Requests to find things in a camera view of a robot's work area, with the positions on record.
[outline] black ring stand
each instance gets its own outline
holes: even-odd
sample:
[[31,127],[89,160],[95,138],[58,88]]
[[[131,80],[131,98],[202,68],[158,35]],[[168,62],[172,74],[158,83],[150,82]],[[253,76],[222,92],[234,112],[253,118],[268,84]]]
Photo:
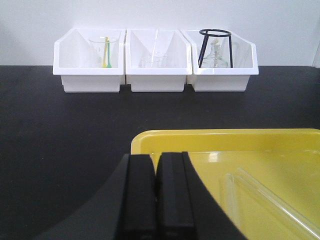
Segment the black ring stand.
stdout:
[[[224,34],[212,34],[212,33],[208,33],[208,32],[220,32],[220,33],[224,33]],[[232,57],[231,32],[226,31],[226,30],[221,30],[221,29],[202,29],[199,31],[199,33],[201,35],[204,35],[203,43],[202,43],[201,51],[200,51],[200,55],[199,55],[199,60],[198,60],[199,68],[201,68],[202,61],[204,60],[204,55],[205,55],[205,51],[206,51],[209,37],[216,37],[216,38],[228,37],[229,38],[230,67],[233,68],[234,63],[233,63],[233,57]]]

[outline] storage bin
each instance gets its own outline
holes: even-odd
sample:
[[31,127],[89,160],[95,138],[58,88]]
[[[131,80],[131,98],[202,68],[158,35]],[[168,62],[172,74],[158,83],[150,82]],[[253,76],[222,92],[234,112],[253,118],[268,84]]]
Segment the storage bin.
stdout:
[[[72,28],[54,43],[53,74],[61,75],[68,93],[119,92],[125,84],[124,29]],[[96,65],[98,57],[90,39],[109,37],[111,68]]]
[[[152,62],[142,67],[152,52],[163,53],[166,59],[157,67]],[[178,30],[128,29],[125,74],[133,92],[182,92],[192,74],[191,45]]]
[[[256,46],[235,33],[231,32],[233,68],[199,68],[198,58],[203,44],[204,36],[199,30],[181,30],[185,38],[191,43],[193,74],[187,77],[187,83],[192,84],[195,91],[225,91],[243,92],[247,88],[250,75],[259,74]],[[211,49],[209,47],[212,37],[209,38],[204,56]],[[227,37],[220,37],[222,56],[229,59],[229,41]]]

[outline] black object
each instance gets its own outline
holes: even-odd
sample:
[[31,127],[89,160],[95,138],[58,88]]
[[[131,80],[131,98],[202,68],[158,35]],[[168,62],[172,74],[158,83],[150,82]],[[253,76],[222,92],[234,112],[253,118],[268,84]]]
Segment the black object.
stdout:
[[125,154],[107,182],[85,205],[34,240],[118,239],[128,162],[129,155]]
[[[213,34],[209,32],[220,32],[224,34]],[[201,51],[198,59],[198,64],[199,68],[202,66],[202,62],[204,60],[204,55],[206,51],[206,47],[208,44],[208,39],[209,37],[216,37],[216,38],[229,38],[229,55],[230,55],[230,67],[234,67],[234,62],[233,62],[233,56],[232,56],[232,40],[231,40],[231,32],[226,31],[226,30],[221,30],[221,29],[202,29],[199,31],[201,35],[204,35],[202,46],[201,46]]]
[[197,240],[246,240],[206,189],[187,152],[182,153]]
[[125,240],[157,238],[155,169],[147,154],[130,156],[123,221]]
[[194,240],[195,226],[181,153],[162,153],[156,173],[156,192],[161,239]]

